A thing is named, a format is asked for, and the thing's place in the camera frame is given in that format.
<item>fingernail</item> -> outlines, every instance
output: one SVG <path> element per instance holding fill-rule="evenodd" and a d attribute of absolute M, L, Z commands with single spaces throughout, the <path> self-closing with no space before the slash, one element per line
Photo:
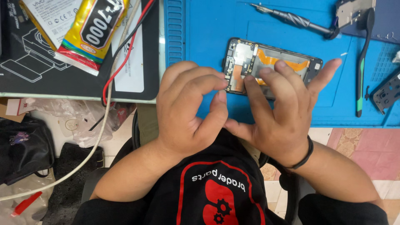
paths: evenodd
<path fill-rule="evenodd" d="M 254 79 L 254 77 L 252 75 L 247 75 L 244 79 L 245 80 L 252 80 L 252 79 Z"/>
<path fill-rule="evenodd" d="M 225 92 L 225 90 L 218 91 L 218 96 L 217 97 L 221 102 L 226 103 L 226 92 Z"/>
<path fill-rule="evenodd" d="M 269 74 L 269 73 L 271 73 L 271 72 L 272 72 L 272 69 L 269 68 L 269 67 L 265 67 L 265 68 L 262 68 L 262 69 L 260 70 L 260 74 Z"/>
<path fill-rule="evenodd" d="M 288 66 L 288 65 L 286 64 L 286 62 L 283 61 L 283 60 L 278 60 L 278 61 L 275 63 L 275 65 L 277 65 L 277 66 L 279 66 L 279 67 L 286 67 L 286 66 Z"/>

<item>gear logo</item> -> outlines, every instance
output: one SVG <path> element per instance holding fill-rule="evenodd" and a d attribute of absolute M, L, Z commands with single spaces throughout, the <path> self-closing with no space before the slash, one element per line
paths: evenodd
<path fill-rule="evenodd" d="M 224 199 L 221 199 L 221 200 L 218 199 L 218 202 L 217 202 L 217 212 L 218 213 L 221 213 L 222 216 L 226 216 L 226 215 L 229 215 L 229 212 L 231 210 L 232 209 L 229 207 L 229 204 Z"/>
<path fill-rule="evenodd" d="M 214 221 L 216 224 L 223 224 L 224 223 L 224 217 L 221 214 L 215 214 L 214 215 Z"/>
<path fill-rule="evenodd" d="M 210 202 L 203 209 L 204 223 L 206 225 L 238 225 L 233 192 L 213 180 L 206 182 L 205 191 Z"/>

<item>smartphone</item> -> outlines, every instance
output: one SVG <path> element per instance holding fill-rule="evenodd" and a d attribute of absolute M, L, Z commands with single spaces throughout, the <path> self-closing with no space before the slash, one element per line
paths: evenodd
<path fill-rule="evenodd" d="M 222 64 L 225 79 L 228 80 L 225 90 L 232 94 L 246 95 L 243 79 L 247 75 L 252 75 L 256 78 L 264 96 L 274 100 L 274 95 L 259 77 L 259 73 L 265 67 L 274 69 L 274 64 L 279 59 L 284 60 L 302 78 L 305 85 L 310 83 L 323 65 L 320 58 L 240 38 L 231 38 Z"/>

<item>black wristband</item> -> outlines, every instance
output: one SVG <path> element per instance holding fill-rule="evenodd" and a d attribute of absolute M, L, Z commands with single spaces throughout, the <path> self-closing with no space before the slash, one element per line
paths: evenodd
<path fill-rule="evenodd" d="M 307 135 L 307 139 L 308 139 L 308 153 L 307 153 L 306 157 L 304 157 L 304 159 L 301 160 L 296 165 L 294 165 L 292 167 L 285 167 L 285 168 L 287 168 L 287 169 L 297 169 L 300 166 L 304 165 L 308 161 L 309 157 L 311 156 L 312 152 L 314 151 L 314 143 L 312 142 L 310 136 L 308 136 L 308 135 Z"/>

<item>finger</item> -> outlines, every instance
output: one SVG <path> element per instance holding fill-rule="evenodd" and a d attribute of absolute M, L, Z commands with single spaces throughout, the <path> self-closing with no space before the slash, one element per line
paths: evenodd
<path fill-rule="evenodd" d="M 165 90 L 167 90 L 175 81 L 175 79 L 179 76 L 179 74 L 181 74 L 186 70 L 191 70 L 196 67 L 198 67 L 198 65 L 192 61 L 177 62 L 168 67 L 165 70 L 164 75 L 162 76 L 161 79 L 160 92 L 164 92 Z"/>
<path fill-rule="evenodd" d="M 286 78 L 289 83 L 294 87 L 295 91 L 306 90 L 301 77 L 286 64 L 283 60 L 278 60 L 274 65 L 275 71 L 280 73 L 284 78 Z"/>
<path fill-rule="evenodd" d="M 260 77 L 275 96 L 275 120 L 278 123 L 291 123 L 298 113 L 298 100 L 293 86 L 286 78 L 271 68 L 260 70 Z"/>
<path fill-rule="evenodd" d="M 236 137 L 242 138 L 250 143 L 253 140 L 253 129 L 254 125 L 246 123 L 238 123 L 234 119 L 228 119 L 225 122 L 224 128 L 231 132 Z"/>
<path fill-rule="evenodd" d="M 194 133 L 194 138 L 204 140 L 209 146 L 214 142 L 228 118 L 225 90 L 218 91 L 210 103 L 210 112 Z"/>
<path fill-rule="evenodd" d="M 178 75 L 168 90 L 168 94 L 173 98 L 182 91 L 183 87 L 191 80 L 204 75 L 214 75 L 220 79 L 225 79 L 225 74 L 216 71 L 211 67 L 198 66 L 190 70 L 186 70 Z"/>
<path fill-rule="evenodd" d="M 249 98 L 251 112 L 256 123 L 268 122 L 274 119 L 272 109 L 264 94 L 261 91 L 260 85 L 256 79 L 248 75 L 244 78 L 247 96 Z"/>
<path fill-rule="evenodd" d="M 307 86 L 307 89 L 310 93 L 309 110 L 312 110 L 314 108 L 314 105 L 318 100 L 318 94 L 330 82 L 336 70 L 341 64 L 342 60 L 340 58 L 328 61 L 319 72 L 318 76 L 316 76 Z"/>
<path fill-rule="evenodd" d="M 227 80 L 220 79 L 215 75 L 205 75 L 190 80 L 173 103 L 175 114 L 193 119 L 203 100 L 203 95 L 212 90 L 222 90 L 227 85 Z"/>
<path fill-rule="evenodd" d="M 296 92 L 299 110 L 307 110 L 309 106 L 309 93 L 301 77 L 283 60 L 275 63 L 275 71 L 280 73 L 293 86 Z"/>

